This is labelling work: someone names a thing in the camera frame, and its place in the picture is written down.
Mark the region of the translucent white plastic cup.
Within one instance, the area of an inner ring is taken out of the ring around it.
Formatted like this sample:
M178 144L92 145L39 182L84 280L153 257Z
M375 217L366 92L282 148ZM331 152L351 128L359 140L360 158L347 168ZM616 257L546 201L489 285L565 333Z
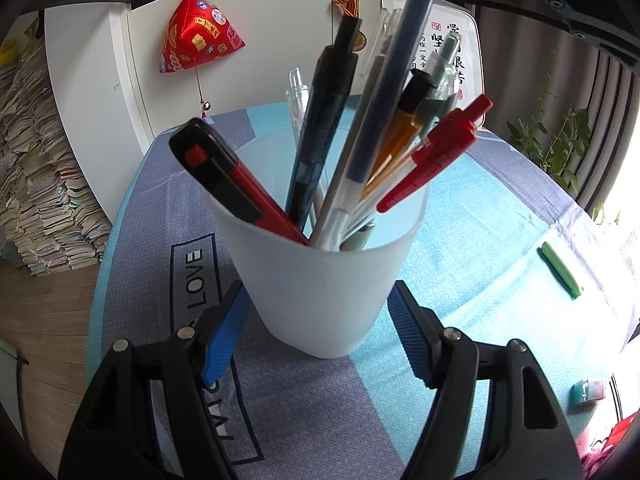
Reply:
M267 330L310 356L336 359L366 339L407 259L427 196L422 188L379 216L361 252L322 252L239 220L216 200L212 209Z

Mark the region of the blue capped gel pen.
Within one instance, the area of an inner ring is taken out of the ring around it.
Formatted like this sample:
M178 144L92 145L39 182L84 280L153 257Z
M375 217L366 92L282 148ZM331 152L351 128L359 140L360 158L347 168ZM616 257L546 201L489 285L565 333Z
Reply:
M324 249L333 252L331 240L355 211L372 164L378 154L383 130L392 118L410 65L416 54L428 14L434 0L405 0L394 36L386 52L385 61L378 75L366 114L363 117L352 158L344 174L340 201L331 214L331 229L326 230Z

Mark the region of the grey green gel pen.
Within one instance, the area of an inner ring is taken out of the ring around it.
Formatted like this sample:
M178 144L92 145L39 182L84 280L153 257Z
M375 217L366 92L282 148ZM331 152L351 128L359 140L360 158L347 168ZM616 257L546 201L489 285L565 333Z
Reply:
M456 90L457 71L456 71L456 66L454 66L454 58L456 57L457 52L459 50L460 42L461 42L461 36L457 32L450 32L448 35L445 36L444 41L442 42L442 45L439 47L439 49L430 54L423 68L415 67L418 70L423 70L424 72L429 73L433 77L436 84L436 90L430 95L430 99L433 99L436 101L437 110L435 110L435 117L430 122L428 122L425 126L433 125L436 118L441 118L442 116L444 116L448 112L448 110L451 110L451 107L454 105L454 101L456 100L456 93L457 93L457 90ZM393 109L393 114L395 113L397 104ZM378 146L378 151L380 150L380 147L382 145L382 141L384 138L384 134L386 133L387 127L389 125L390 125L390 122L383 130L382 140L380 142L380 145ZM366 185L369 181L371 170L369 172ZM330 245L331 249L339 248L341 244L343 244L344 239L349 238L350 235L352 235L352 234L347 235L345 233L345 230L348 227L349 220L351 218L352 216L350 216L348 221L343 223L343 225L341 226L341 229L339 229L333 235L333 240L331 240L331 245Z

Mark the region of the orange barrel pen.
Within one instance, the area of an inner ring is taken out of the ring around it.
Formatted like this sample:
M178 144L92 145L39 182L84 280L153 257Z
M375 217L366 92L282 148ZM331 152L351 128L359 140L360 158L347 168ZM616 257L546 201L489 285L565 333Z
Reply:
M418 131L435 117L437 103L430 99L436 90L433 77L423 70L410 70L411 78L402 90L395 113L373 164L369 181L361 198L367 198L390 176L408 153Z

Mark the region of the red white ballpoint pen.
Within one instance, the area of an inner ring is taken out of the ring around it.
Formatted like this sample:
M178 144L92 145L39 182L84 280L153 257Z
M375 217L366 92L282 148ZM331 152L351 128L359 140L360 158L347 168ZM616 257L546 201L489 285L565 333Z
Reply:
M415 148L389 162L368 184L345 230L358 231L376 214L385 214L438 176L476 141L476 122L492 102L481 93L463 110L449 112Z

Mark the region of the red black utility knife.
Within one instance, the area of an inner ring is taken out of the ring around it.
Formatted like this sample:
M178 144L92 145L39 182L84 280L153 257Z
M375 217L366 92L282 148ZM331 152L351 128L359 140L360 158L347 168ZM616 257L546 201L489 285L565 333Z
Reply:
M181 166L232 216L308 245L307 237L203 118L188 120L170 136L168 144Z

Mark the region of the black gel pen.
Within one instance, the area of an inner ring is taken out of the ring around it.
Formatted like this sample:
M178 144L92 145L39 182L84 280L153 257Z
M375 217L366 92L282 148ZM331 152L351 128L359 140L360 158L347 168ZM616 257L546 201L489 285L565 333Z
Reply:
M352 88L358 55L352 50L360 18L344 15L334 39L318 59L286 199L286 213L303 231L335 131Z

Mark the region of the clear transparent pen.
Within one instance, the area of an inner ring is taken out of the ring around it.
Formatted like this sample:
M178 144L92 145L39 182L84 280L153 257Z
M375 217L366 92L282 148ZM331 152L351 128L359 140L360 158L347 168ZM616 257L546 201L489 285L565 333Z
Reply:
M290 112L295 144L298 145L309 99L308 87L303 83L302 73L298 67L288 71L288 90L285 91L285 96L288 100L288 111ZM312 228L316 225L322 202L322 181L319 181L309 213L309 223Z

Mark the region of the white capped gel pen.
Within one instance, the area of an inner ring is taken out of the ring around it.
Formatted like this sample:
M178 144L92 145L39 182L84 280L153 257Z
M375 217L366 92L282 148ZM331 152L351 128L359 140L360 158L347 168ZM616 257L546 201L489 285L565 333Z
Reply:
M375 85L378 82L378 75L385 61L386 52L394 36L400 14L401 10L390 12L383 9L378 19L378 24L373 34L371 51L367 59L363 62L361 71L361 76L366 77L366 82L359 96L358 106L350 123L349 132L343 144L340 159L334 169L330 186L324 196L319 217L314 225L314 232L312 232L311 235L310 244L314 248L324 249L324 246L326 246L324 239L326 238L326 230L331 229L331 214L335 208L335 203L341 200L340 195L343 187L342 181L344 180L344 174L352 158L352 151L358 140L362 120L369 106Z

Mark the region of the grey curtain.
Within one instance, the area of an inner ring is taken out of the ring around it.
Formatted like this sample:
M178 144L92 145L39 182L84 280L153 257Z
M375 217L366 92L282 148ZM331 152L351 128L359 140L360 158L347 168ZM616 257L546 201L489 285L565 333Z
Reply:
M639 118L639 51L566 18L565 0L469 0L483 50L488 128L585 210L605 202Z

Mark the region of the framed calligraphy board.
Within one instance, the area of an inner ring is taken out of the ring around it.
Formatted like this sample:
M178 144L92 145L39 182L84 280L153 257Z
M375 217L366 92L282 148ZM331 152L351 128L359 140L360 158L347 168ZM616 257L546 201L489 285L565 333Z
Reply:
M381 14L372 35L367 63L369 69L384 44L393 37L405 0L381 0ZM440 117L453 108L467 107L485 92L480 33L468 11L434 3L423 29L411 68L428 73L437 87L427 99L445 103Z

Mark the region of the blue grey patterned tablecloth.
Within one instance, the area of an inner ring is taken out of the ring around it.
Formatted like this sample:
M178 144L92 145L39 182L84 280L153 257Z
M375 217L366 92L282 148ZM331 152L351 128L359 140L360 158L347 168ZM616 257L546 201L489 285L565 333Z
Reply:
M254 300L207 393L242 479L396 479L434 400L385 299L396 280L447 326L532 349L562 408L611 373L638 289L588 214L482 131L427 188L378 218L363 252L298 246L230 217L160 134L134 175L96 282L87 366L193 324L236 280Z

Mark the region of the green potted plant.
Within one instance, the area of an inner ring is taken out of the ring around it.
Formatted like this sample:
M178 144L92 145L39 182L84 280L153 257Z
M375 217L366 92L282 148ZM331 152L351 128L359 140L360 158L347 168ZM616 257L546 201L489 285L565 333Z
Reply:
M637 77L612 56L570 61L549 49L536 102L506 122L509 142L601 220L628 152L638 89Z

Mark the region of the green highlighter pen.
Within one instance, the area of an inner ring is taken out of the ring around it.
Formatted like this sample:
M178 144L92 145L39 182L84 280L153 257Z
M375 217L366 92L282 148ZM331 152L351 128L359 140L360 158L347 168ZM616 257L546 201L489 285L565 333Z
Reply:
M573 273L570 272L568 266L548 242L543 242L537 252L541 259L547 263L554 277L573 299L582 296L582 288L578 285Z

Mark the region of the small teal pink eraser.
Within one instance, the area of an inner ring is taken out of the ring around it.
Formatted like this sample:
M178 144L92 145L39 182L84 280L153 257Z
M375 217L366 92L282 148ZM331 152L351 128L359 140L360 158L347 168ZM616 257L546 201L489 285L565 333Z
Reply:
M605 398L604 385L598 380L582 379L570 388L570 406L584 408Z

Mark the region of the gold medal with striped ribbon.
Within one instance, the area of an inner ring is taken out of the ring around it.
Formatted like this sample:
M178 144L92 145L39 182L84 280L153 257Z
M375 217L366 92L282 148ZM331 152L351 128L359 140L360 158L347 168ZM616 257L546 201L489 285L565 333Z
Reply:
M360 18L360 0L332 0L343 18ZM358 29L352 44L352 52L360 52L367 45L367 38Z

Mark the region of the stack of books on floor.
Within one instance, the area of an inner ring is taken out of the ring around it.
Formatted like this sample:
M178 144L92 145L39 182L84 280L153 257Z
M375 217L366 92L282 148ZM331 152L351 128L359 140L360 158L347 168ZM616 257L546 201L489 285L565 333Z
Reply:
M32 274L102 260L112 224L61 122L41 40L18 59L1 95L1 229Z

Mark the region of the white cabinet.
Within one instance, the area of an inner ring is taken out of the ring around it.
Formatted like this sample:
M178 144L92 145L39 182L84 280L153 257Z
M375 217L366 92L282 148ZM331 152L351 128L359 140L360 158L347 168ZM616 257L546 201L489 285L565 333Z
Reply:
M109 219L153 139L200 114L281 102L288 72L305 80L340 14L331 0L210 0L245 42L196 70L160 72L181 0L78 3L44 12L44 46L58 114L80 169Z

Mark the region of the red pyramid hanging ornament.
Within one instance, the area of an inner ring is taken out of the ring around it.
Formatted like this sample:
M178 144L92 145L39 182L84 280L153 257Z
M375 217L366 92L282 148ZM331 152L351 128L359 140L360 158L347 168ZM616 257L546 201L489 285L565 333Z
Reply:
M209 0L181 0L168 21L160 48L160 73L194 69L201 116L210 110L198 68L245 47L245 42L218 6Z

